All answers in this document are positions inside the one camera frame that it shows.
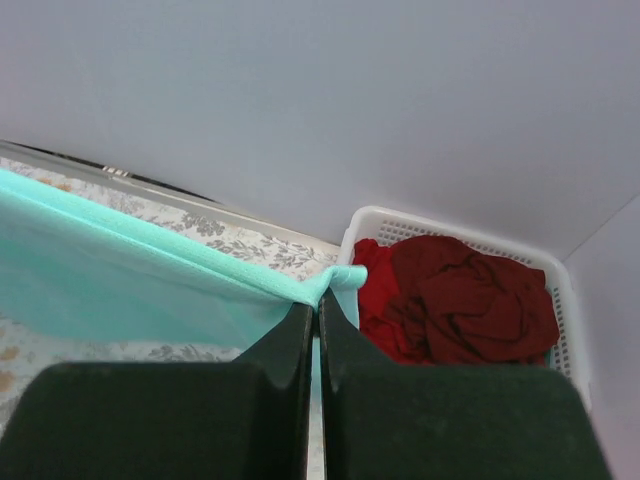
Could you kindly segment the teal t shirt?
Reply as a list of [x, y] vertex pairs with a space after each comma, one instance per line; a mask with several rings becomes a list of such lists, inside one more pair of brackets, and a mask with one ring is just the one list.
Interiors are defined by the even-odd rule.
[[1, 313], [93, 344], [202, 344], [242, 353], [334, 292], [349, 319], [367, 272], [298, 281], [22, 175], [1, 174]]

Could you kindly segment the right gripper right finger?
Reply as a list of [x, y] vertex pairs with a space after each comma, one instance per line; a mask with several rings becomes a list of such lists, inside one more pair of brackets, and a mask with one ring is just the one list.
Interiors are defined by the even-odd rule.
[[608, 479], [579, 393], [544, 367], [401, 365], [318, 313], [330, 479]]

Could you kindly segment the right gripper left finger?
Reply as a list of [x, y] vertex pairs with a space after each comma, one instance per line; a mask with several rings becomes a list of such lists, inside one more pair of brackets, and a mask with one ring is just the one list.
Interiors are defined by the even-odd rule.
[[5, 479], [302, 479], [313, 310], [230, 362], [66, 362], [27, 386]]

